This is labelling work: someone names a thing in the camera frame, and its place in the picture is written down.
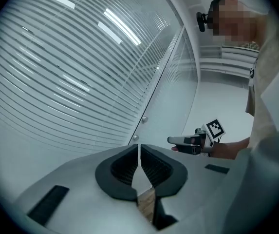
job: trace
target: black headset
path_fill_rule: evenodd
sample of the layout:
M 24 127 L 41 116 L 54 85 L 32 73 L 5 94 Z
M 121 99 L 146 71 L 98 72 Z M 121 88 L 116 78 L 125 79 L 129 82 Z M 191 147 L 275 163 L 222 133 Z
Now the black headset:
M 201 13 L 201 12 L 197 13 L 197 22 L 198 22 L 198 26 L 199 26 L 199 29 L 200 29 L 201 32 L 205 31 L 205 25 L 204 24 L 207 24 L 207 20 L 206 20 L 207 15 L 208 14 L 204 14 L 204 13 Z

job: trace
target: wooden floor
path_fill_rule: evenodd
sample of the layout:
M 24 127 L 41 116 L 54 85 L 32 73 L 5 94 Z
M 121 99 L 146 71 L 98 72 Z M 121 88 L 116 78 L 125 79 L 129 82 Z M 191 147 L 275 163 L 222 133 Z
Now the wooden floor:
M 153 220 L 153 210 L 155 201 L 154 188 L 146 191 L 138 197 L 138 209 L 151 223 Z

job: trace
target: neck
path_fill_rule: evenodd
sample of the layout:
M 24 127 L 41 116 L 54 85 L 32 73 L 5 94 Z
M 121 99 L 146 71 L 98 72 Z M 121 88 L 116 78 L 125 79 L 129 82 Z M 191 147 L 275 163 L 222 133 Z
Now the neck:
M 266 40 L 267 15 L 256 14 L 254 18 L 255 33 L 252 41 L 261 48 Z

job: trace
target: man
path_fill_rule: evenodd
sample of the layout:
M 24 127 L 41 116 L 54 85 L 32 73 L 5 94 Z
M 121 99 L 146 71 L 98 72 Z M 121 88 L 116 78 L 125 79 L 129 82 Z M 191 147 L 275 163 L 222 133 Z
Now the man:
M 250 72 L 246 112 L 254 116 L 251 136 L 234 143 L 215 143 L 212 157 L 235 159 L 245 148 L 253 148 L 276 133 L 261 94 L 279 72 L 279 18 L 273 9 L 267 15 L 256 13 L 238 0 L 214 0 L 207 15 L 207 27 L 226 41 L 255 42 L 260 47 Z

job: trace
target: t-shirt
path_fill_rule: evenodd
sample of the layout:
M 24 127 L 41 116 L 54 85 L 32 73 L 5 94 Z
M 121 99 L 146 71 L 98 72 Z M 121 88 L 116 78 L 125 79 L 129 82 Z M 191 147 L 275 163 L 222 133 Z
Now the t-shirt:
M 255 147 L 263 138 L 277 132 L 260 97 L 279 72 L 279 18 L 273 9 L 269 11 L 267 20 L 266 40 L 250 71 L 246 112 L 254 116 L 254 122 L 248 148 Z

